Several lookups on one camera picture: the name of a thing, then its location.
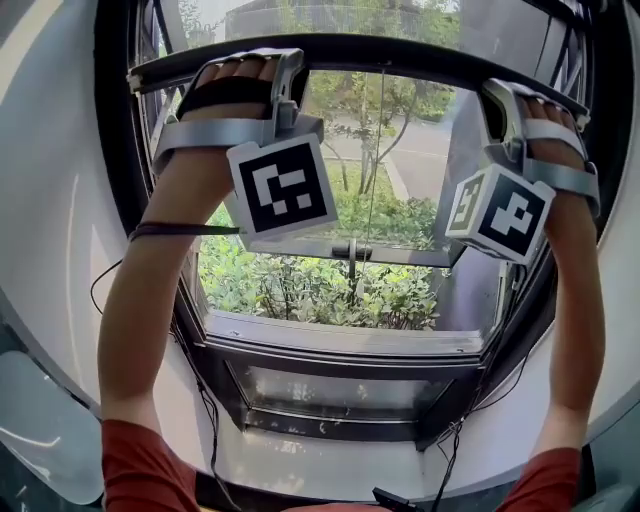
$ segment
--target red sleeve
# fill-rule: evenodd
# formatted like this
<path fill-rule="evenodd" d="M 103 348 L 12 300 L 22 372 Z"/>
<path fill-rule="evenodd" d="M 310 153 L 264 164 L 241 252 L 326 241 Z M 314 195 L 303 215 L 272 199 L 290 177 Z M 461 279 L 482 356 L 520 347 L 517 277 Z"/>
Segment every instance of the red sleeve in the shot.
<path fill-rule="evenodd" d="M 536 455 L 496 512 L 568 511 L 578 486 L 580 452 L 557 448 Z"/>
<path fill-rule="evenodd" d="M 102 472 L 108 512 L 200 512 L 195 471 L 153 430 L 104 421 Z"/>

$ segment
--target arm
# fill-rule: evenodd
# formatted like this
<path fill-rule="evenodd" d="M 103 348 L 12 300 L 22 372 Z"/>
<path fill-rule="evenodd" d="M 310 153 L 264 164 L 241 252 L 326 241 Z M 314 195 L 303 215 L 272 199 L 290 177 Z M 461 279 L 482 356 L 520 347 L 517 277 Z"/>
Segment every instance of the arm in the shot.
<path fill-rule="evenodd" d="M 227 63 L 205 70 L 198 85 L 229 75 L 272 80 L 275 61 Z M 260 117 L 264 105 L 205 107 L 185 119 Z M 163 172 L 143 221 L 204 224 L 232 190 L 221 150 L 176 152 Z M 153 385 L 169 333 L 180 270 L 192 236 L 141 237 L 129 245 L 109 292 L 98 344 L 98 376 L 104 419 L 136 423 L 160 432 Z"/>
<path fill-rule="evenodd" d="M 530 101 L 525 108 L 530 117 L 573 127 L 549 105 Z M 563 142 L 532 141 L 531 150 L 540 160 L 584 170 L 582 158 Z M 596 230 L 586 200 L 559 192 L 546 234 L 558 268 L 556 328 L 549 409 L 532 456 L 554 448 L 582 448 L 605 350 Z"/>

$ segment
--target black clip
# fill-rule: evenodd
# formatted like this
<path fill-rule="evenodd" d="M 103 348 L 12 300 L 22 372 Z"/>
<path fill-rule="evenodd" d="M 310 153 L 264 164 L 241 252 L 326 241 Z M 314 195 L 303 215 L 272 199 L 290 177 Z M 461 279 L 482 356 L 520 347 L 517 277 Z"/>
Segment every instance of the black clip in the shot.
<path fill-rule="evenodd" d="M 400 496 L 391 494 L 390 492 L 383 491 L 376 487 L 373 490 L 373 497 L 383 508 L 392 510 L 393 512 L 424 512 L 420 507 L 416 507 L 414 504 L 409 503 L 409 500 L 405 500 Z"/>

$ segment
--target black cable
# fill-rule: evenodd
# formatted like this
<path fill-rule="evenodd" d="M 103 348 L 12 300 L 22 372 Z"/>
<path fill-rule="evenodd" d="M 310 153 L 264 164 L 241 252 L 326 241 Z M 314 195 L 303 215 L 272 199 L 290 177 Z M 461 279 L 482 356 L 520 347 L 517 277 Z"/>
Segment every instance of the black cable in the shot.
<path fill-rule="evenodd" d="M 129 243 L 133 242 L 136 238 L 141 236 L 176 236 L 176 235 L 189 235 L 189 236 L 228 236 L 237 235 L 240 233 L 240 228 L 228 227 L 228 226 L 207 226 L 204 224 L 172 224 L 168 222 L 142 222 L 138 224 L 135 230 L 129 235 Z M 93 295 L 93 290 L 104 276 L 115 269 L 122 263 L 122 260 L 116 261 L 107 270 L 100 274 L 91 283 L 89 294 L 91 295 L 91 302 L 93 306 L 98 310 L 98 313 L 102 315 L 102 310 L 98 307 L 96 299 Z"/>
<path fill-rule="evenodd" d="M 122 263 L 122 260 L 116 261 L 107 270 L 105 270 L 102 274 L 100 274 L 98 277 L 96 277 L 96 279 L 93 281 L 93 283 L 91 283 L 91 288 L 89 288 L 89 295 L 91 295 L 91 302 L 93 302 L 93 306 L 98 310 L 98 313 L 100 313 L 101 315 L 102 315 L 102 310 L 98 307 L 98 304 L 96 304 L 96 299 L 95 299 L 95 297 L 93 295 L 93 290 L 96 287 L 96 285 L 100 282 L 100 280 L 104 276 L 106 276 L 109 272 L 111 272 L 113 269 L 115 269 L 118 265 L 120 265 L 120 263 Z"/>
<path fill-rule="evenodd" d="M 131 233 L 129 236 L 129 241 L 132 242 L 136 238 L 140 236 L 170 236 L 170 235 L 209 235 L 209 236 L 225 236 L 225 235 L 236 235 L 239 233 L 238 228 L 230 228 L 226 226 L 205 226 L 198 224 L 168 224 L 163 222 L 147 222 L 139 224 L 138 227 Z M 93 302 L 93 306 L 98 310 L 98 312 L 102 315 L 102 310 L 98 307 L 96 303 L 93 291 L 96 285 L 102 280 L 109 272 L 114 270 L 118 265 L 122 263 L 122 259 L 111 265 L 107 270 L 102 272 L 94 281 L 91 283 L 91 287 L 89 289 L 89 294 L 91 295 L 91 302 Z M 175 315 L 171 319 L 171 330 L 170 334 L 173 335 L 174 339 L 180 345 L 182 352 L 187 359 L 187 363 L 191 367 L 191 371 L 196 380 L 196 386 L 198 388 L 198 392 L 200 393 L 200 398 L 204 404 L 204 408 L 207 411 L 207 416 L 209 416 L 209 420 L 211 421 L 211 428 L 213 430 L 213 451 L 211 454 L 211 471 L 213 472 L 213 476 L 218 482 L 220 486 L 220 490 L 227 498 L 227 501 L 231 505 L 231 508 L 235 512 L 242 512 L 242 509 L 236 505 L 236 503 L 231 498 L 229 494 L 229 490 L 222 478 L 218 476 L 215 470 L 216 458 L 218 455 L 218 432 L 220 429 L 220 413 L 218 411 L 218 406 L 214 400 L 214 398 L 209 394 L 209 390 L 205 386 L 200 374 L 196 370 L 195 363 L 191 358 L 191 353 L 187 347 L 186 341 L 180 334 L 180 331 L 177 326 Z"/>
<path fill-rule="evenodd" d="M 516 267 L 516 271 L 518 272 L 518 274 L 521 274 L 519 276 L 516 277 L 516 283 L 519 283 L 520 285 L 522 285 L 522 283 L 526 280 L 527 277 L 527 269 L 524 266 L 517 266 Z M 433 501 L 433 503 L 431 504 L 431 512 L 436 512 L 438 510 L 438 506 L 440 505 L 440 501 L 442 500 L 442 495 L 444 493 L 444 490 L 447 486 L 447 484 L 449 483 L 449 480 L 451 478 L 451 474 L 453 472 L 453 467 L 456 463 L 456 459 L 458 457 L 458 447 L 460 446 L 460 431 L 462 430 L 462 426 L 464 425 L 465 420 L 469 417 L 469 415 L 473 414 L 474 412 L 476 412 L 479 409 L 475 409 L 478 400 L 480 399 L 480 396 L 482 395 L 482 391 L 483 391 L 483 387 L 484 387 L 484 383 L 486 381 L 486 379 L 488 378 L 487 375 L 489 374 L 489 371 L 491 370 L 491 367 L 493 366 L 493 363 L 496 359 L 496 355 L 498 354 L 498 352 L 500 351 L 500 349 L 502 348 L 503 344 L 504 344 L 504 332 L 506 330 L 506 326 L 507 323 L 509 322 L 509 320 L 511 319 L 514 311 L 515 311 L 515 306 L 517 303 L 517 290 L 513 290 L 513 293 L 510 297 L 509 300 L 509 305 L 506 308 L 505 311 L 505 315 L 504 318 L 502 319 L 502 324 L 500 326 L 500 330 L 498 332 L 498 334 L 496 335 L 496 342 L 492 343 L 492 348 L 491 348 L 491 352 L 489 353 L 489 356 L 487 357 L 487 366 L 482 374 L 482 377 L 480 378 L 478 385 L 475 389 L 473 398 L 471 399 L 471 401 L 469 402 L 469 407 L 467 407 L 467 410 L 465 411 L 465 413 L 462 415 L 462 417 L 454 424 L 453 427 L 450 427 L 451 432 L 449 434 L 447 434 L 446 437 L 444 437 L 443 439 L 441 439 L 440 441 L 436 442 L 436 445 L 438 446 L 438 448 L 440 449 L 440 451 L 442 452 L 442 454 L 445 456 L 445 459 L 447 459 L 447 469 L 445 471 L 444 477 L 442 478 L 442 483 L 440 484 L 440 488 L 438 489 L 438 494 L 436 494 L 436 497 Z M 453 435 L 453 453 L 451 454 L 451 458 L 448 458 L 444 449 L 441 446 L 441 443 L 445 442 L 447 439 L 449 439 L 449 437 L 451 437 L 451 435 Z"/>
<path fill-rule="evenodd" d="M 524 365 L 527 364 L 527 359 L 529 359 L 529 354 L 531 354 L 531 350 L 532 349 L 533 349 L 533 345 L 527 351 L 527 354 L 524 356 L 524 359 L 522 361 L 522 366 L 520 367 L 520 372 L 518 373 L 518 378 L 513 383 L 513 385 L 509 388 L 509 390 L 504 395 L 502 395 L 500 398 L 496 398 L 493 402 L 490 402 L 490 403 L 488 403 L 486 405 L 483 405 L 481 407 L 476 407 L 473 411 L 471 411 L 472 413 L 478 412 L 478 411 L 483 411 L 484 409 L 488 409 L 492 405 L 497 404 L 500 400 L 502 400 L 503 398 L 506 398 L 506 396 L 516 388 L 516 386 L 520 382 L 520 379 L 522 378 L 522 373 L 524 372 Z"/>

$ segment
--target white wall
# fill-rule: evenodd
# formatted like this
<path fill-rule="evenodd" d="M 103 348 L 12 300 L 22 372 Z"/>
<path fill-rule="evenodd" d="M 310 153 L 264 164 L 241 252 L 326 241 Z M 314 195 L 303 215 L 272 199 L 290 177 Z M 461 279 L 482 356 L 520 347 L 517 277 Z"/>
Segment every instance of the white wall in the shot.
<path fill-rule="evenodd" d="M 96 6 L 34 0 L 0 48 L 0 316 L 94 411 L 100 315 L 89 288 L 126 247 L 96 121 Z M 170 347 L 158 379 L 163 429 L 204 469 L 211 434 L 194 444 L 206 413 L 182 357 Z"/>
<path fill-rule="evenodd" d="M 31 348 L 48 354 L 51 366 L 97 401 L 100 318 L 91 306 L 89 286 L 122 256 L 126 240 L 110 193 L 95 119 L 95 6 L 95 0 L 36 0 L 27 13 L 32 15 L 29 23 L 18 26 L 20 37 L 12 34 L 0 50 L 1 66 L 10 61 L 8 45 L 23 51 L 6 88 L 0 81 L 0 94 L 4 94 L 0 289 L 9 301 L 3 302 L 0 296 L 0 313 L 13 315 L 14 320 L 19 317 L 22 336 Z M 637 60 L 640 22 L 635 12 L 631 16 Z M 635 97 L 640 101 L 640 90 Z M 621 195 L 600 249 L 609 344 L 590 436 L 640 397 L 636 334 L 640 332 L 636 311 L 640 271 L 634 224 L 640 218 L 640 203 L 634 197 L 640 191 L 640 173 L 635 168 L 640 162 L 640 133 L 635 128 Z M 107 286 L 98 290 L 99 303 Z M 532 353 L 516 390 L 469 419 L 448 488 L 451 494 L 513 478 L 526 461 L 547 405 L 549 338 Z M 210 425 L 193 377 L 174 344 L 165 357 L 156 399 L 169 444 L 185 460 L 206 470 Z M 437 491 L 445 467 L 444 458 L 433 447 L 421 455 L 411 443 L 345 443 L 260 431 L 242 434 L 224 411 L 221 423 L 217 471 L 233 482 L 278 492 L 370 500 L 371 489 L 379 486 L 423 498 Z"/>

